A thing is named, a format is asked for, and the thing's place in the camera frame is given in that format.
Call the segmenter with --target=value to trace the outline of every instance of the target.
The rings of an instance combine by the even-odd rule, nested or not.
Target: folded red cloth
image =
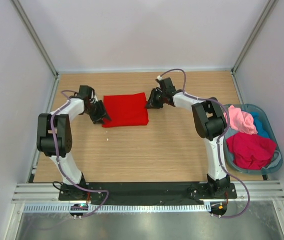
[[[147,125],[145,93],[104,96],[104,106],[111,121],[104,120],[104,128]]]
[[[242,169],[261,170],[271,162],[276,143],[256,134],[238,132],[226,140],[234,163]]]

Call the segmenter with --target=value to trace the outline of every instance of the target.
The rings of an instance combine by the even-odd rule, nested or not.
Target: wall
[[[0,240],[16,184],[30,171],[37,116],[53,79],[10,1],[0,0]]]
[[[267,0],[21,0],[59,71],[231,69]]]
[[[272,14],[237,71],[244,101],[261,106],[269,117],[283,155],[272,177],[284,188],[284,1]]]

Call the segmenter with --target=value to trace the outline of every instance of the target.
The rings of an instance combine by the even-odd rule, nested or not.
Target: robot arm
[[[223,149],[223,138],[219,143],[217,143],[217,138],[226,128],[226,121],[220,106],[212,101],[187,97],[182,90],[175,89],[171,78],[157,80],[157,82],[159,86],[152,89],[146,108],[159,109],[163,107],[163,104],[168,104],[193,113],[196,131],[204,139],[206,146],[209,190],[213,196],[223,194],[230,186],[230,179],[221,168],[217,152],[217,144],[220,145],[219,149]],[[222,165],[225,166],[224,154],[221,153],[220,157]]]
[[[53,135],[51,133],[50,120],[52,115],[56,112],[42,113],[38,118],[37,128],[37,148],[40,152],[44,152],[58,167],[61,165],[63,172],[74,183],[86,187],[85,179],[81,171],[77,168],[73,156],[71,154],[72,148],[72,133],[70,123],[77,115],[84,113],[88,114],[94,124],[102,124],[103,119],[109,119],[106,113],[103,102],[98,100],[93,88],[81,85],[79,92],[71,96],[70,103],[67,107],[58,112],[54,118],[55,132],[57,132],[57,141],[59,148],[59,162],[57,162],[55,144]],[[62,174],[63,183],[72,185]]]

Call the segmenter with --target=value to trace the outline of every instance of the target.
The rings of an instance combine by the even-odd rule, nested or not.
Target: wooden tabletop
[[[62,90],[78,91],[79,85],[93,87],[99,99],[104,95],[145,92],[147,98],[159,72],[63,74],[52,110],[65,103]],[[177,89],[183,74],[172,72]],[[199,97],[216,97],[223,104],[239,100],[228,71],[187,72],[186,91]],[[103,128],[93,125],[88,115],[71,123],[72,154],[87,182],[183,182],[205,181],[208,169],[203,139],[196,133],[191,112],[165,105],[148,110],[146,126]],[[261,176],[228,170],[242,180]],[[61,181],[54,163],[42,153],[34,182]]]

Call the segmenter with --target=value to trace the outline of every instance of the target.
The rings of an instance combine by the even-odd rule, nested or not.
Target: laundry basket
[[[278,171],[281,166],[282,166],[282,156],[280,153],[280,150],[278,148],[274,133],[272,131],[272,128],[270,126],[270,123],[267,119],[267,116],[265,114],[265,112],[252,104],[233,104],[234,107],[236,108],[241,108],[242,111],[245,112],[256,112],[259,114],[258,119],[262,122],[263,128],[264,130],[268,133],[269,137],[271,140],[273,140],[276,143],[276,150],[274,152],[273,158],[271,160],[271,163],[265,167],[263,167],[261,170],[250,170],[250,169],[243,169],[238,167],[237,165],[234,164],[234,155],[232,153],[229,152],[227,144],[226,144],[226,139],[228,139],[230,136],[232,136],[232,134],[230,133],[231,131],[228,131],[225,134],[225,138],[224,138],[224,144],[223,144],[223,149],[224,149],[224,155],[225,155],[225,159],[228,163],[229,166],[231,166],[233,169],[244,173],[244,174],[251,174],[251,175],[265,175],[265,174],[271,174],[274,173],[276,171]],[[227,104],[225,105],[225,107],[228,109],[231,106],[231,104]]]

